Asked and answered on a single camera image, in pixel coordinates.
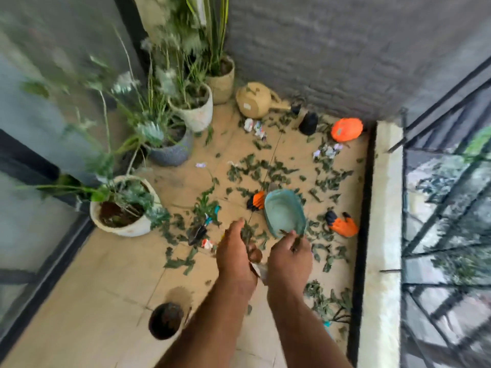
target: teal object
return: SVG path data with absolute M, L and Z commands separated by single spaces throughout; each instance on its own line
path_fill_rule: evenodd
M 281 189 L 269 192 L 264 200 L 267 228 L 274 237 L 282 237 L 280 229 L 303 234 L 307 226 L 304 208 L 295 192 Z

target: pruning shears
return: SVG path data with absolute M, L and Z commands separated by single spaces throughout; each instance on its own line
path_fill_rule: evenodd
M 219 205 L 217 205 L 215 207 L 215 209 L 213 210 L 214 215 L 217 215 L 218 214 L 218 211 L 220 209 L 221 209 L 221 207 Z M 191 231 L 191 234 L 189 235 L 189 239 L 187 241 L 188 244 L 189 245 L 196 245 L 197 243 L 199 243 L 200 240 L 205 237 L 206 232 L 208 231 L 206 229 L 206 226 L 208 226 L 212 221 L 213 221 L 213 218 L 211 216 L 208 216 L 207 215 L 206 216 L 206 219 L 205 219 L 205 222 L 202 225 L 194 228 Z

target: plant pot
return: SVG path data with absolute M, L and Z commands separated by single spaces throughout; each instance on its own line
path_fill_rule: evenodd
M 125 181 L 127 179 L 140 180 L 141 183 L 143 183 L 145 187 L 148 189 L 148 191 L 153 195 L 154 204 L 160 205 L 160 199 L 157 196 L 157 193 L 146 179 L 142 179 L 136 176 L 118 176 L 114 178 L 114 181 L 117 183 L 117 182 Z M 90 218 L 98 228 L 100 228 L 103 231 L 106 231 L 107 233 L 113 233 L 119 236 L 134 237 L 134 236 L 142 236 L 150 232 L 151 222 L 146 216 L 142 216 L 136 222 L 133 222 L 132 224 L 127 225 L 125 227 L 109 227 L 103 224 L 99 219 L 100 211 L 101 211 L 101 203 L 90 202 Z
M 225 60 L 232 64 L 232 69 L 229 73 L 223 76 L 207 76 L 206 83 L 210 86 L 213 93 L 213 104 L 223 105 L 232 96 L 234 91 L 235 78 L 235 62 L 228 55 Z
M 200 108 L 193 108 L 191 110 L 182 109 L 174 106 L 172 101 L 169 101 L 169 106 L 177 112 L 181 118 L 186 123 L 186 126 L 191 129 L 193 132 L 200 132 L 205 130 L 208 125 L 212 122 L 213 117 L 213 95 L 212 90 L 206 84 L 206 90 L 208 90 L 208 100 L 205 105 Z
M 151 160 L 155 161 L 156 164 L 160 166 L 179 166 L 191 154 L 193 141 L 193 131 L 187 126 L 186 133 L 178 144 L 162 148 L 153 148 L 145 145 L 145 148 L 147 148 Z

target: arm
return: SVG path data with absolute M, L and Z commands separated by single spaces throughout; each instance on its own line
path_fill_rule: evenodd
M 257 284 L 240 237 L 243 225 L 233 222 L 225 232 L 217 251 L 217 281 L 156 368 L 229 367 Z
M 304 303 L 304 288 L 312 271 L 307 239 L 291 250 L 297 235 L 289 233 L 268 258 L 267 300 L 273 312 L 289 368 L 351 368 L 346 356 Z

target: hand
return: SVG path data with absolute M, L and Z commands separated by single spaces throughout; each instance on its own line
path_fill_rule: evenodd
M 270 294 L 287 294 L 303 298 L 304 288 L 312 271 L 310 242 L 299 238 L 299 245 L 292 251 L 298 235 L 291 231 L 271 249 L 267 259 L 268 299 Z
M 232 222 L 225 231 L 217 248 L 218 278 L 233 283 L 252 296 L 257 285 L 257 276 L 250 269 L 246 245 L 241 239 L 244 219 Z

